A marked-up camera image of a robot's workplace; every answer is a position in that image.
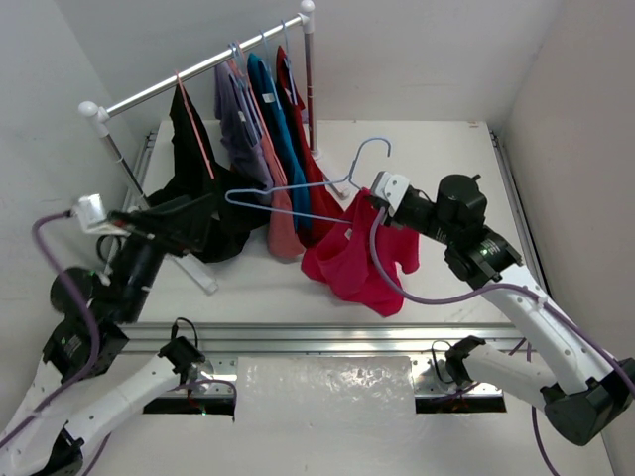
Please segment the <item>magenta t-shirt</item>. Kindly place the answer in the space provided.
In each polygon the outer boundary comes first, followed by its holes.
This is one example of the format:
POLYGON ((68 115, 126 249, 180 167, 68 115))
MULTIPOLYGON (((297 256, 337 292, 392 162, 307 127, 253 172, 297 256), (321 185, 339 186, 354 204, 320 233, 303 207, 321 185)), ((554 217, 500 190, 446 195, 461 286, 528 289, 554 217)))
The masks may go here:
MULTIPOLYGON (((323 283, 338 298, 363 304, 383 317, 398 313, 404 297, 393 290, 377 271, 370 252, 370 231, 377 210, 370 201, 370 190, 363 188, 354 197, 330 231, 302 260, 307 277, 323 283)), ((398 273, 406 275, 420 267, 419 235, 407 228, 379 226, 376 252, 379 261, 395 284, 398 273)))

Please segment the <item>light blue wire hanger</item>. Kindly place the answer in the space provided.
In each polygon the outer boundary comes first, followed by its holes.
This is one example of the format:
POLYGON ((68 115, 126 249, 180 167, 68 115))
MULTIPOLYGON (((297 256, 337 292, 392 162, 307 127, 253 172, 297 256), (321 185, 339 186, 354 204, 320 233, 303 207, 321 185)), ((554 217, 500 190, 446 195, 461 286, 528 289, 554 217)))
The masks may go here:
POLYGON ((386 146, 386 157, 390 158, 392 153, 392 143, 385 137, 375 136, 370 137, 368 139, 363 140, 358 146, 354 159, 351 162, 350 168, 347 174, 340 179, 337 180, 326 180, 326 181, 315 181, 315 182, 304 182, 300 184, 293 185, 284 185, 284 186, 274 186, 269 189, 257 189, 257 188, 234 188, 229 190, 225 195, 224 199, 228 204, 240 206, 244 208, 251 208, 256 210, 268 211, 268 212, 276 212, 280 214, 290 215, 298 219, 304 220, 320 220, 327 221, 332 223, 346 223, 346 220, 342 220, 337 217, 325 215, 325 214, 315 214, 311 213, 311 194, 310 191, 313 188, 327 187, 330 185, 337 184, 348 184, 351 185, 356 190, 362 190, 360 184, 356 183, 354 180, 354 174, 357 169, 358 162, 361 158, 362 151, 364 147, 373 142, 381 142, 386 146), (258 195, 258 196, 269 196, 282 192, 288 191, 291 194, 291 199, 299 198, 300 206, 294 207, 291 206, 290 209, 282 208, 281 206, 275 205, 274 200, 271 200, 270 205, 265 205, 260 203, 258 200, 254 202, 246 201, 240 199, 242 195, 258 195))

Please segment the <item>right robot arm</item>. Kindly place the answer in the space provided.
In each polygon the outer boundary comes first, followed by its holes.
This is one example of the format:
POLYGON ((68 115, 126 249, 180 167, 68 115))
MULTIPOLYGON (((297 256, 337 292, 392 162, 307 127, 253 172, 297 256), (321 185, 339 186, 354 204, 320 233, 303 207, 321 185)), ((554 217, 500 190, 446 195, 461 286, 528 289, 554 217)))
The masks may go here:
POLYGON ((467 283, 453 298, 404 298, 425 305, 484 297, 500 310, 540 354, 541 364, 521 362, 483 338, 467 336, 444 355, 447 386, 493 385, 542 412, 568 442, 585 446, 622 415, 634 400, 634 361, 618 360, 596 344, 540 287, 520 253, 485 223, 487 199, 477 177, 449 175, 429 199, 401 175, 379 173, 370 187, 378 215, 371 226, 370 254, 379 259, 380 226, 415 231, 445 246, 444 260, 467 283))

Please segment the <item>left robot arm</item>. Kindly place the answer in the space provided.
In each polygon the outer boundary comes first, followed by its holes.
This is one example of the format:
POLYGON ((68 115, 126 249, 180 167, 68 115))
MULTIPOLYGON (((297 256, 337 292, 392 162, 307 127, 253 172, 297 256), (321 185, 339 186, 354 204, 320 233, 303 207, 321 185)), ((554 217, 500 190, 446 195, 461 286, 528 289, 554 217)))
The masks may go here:
POLYGON ((99 195, 36 221, 32 236, 57 272, 50 292, 63 319, 47 340, 36 376, 1 434, 4 475, 77 475, 100 439, 162 393, 195 385, 205 357, 173 336, 135 375, 82 411, 74 407, 91 381, 104 375, 129 339, 166 256, 201 250, 215 200, 181 196, 149 209, 108 211, 99 195), (74 218, 86 234, 124 241, 105 273, 63 269, 45 244, 44 225, 74 218))

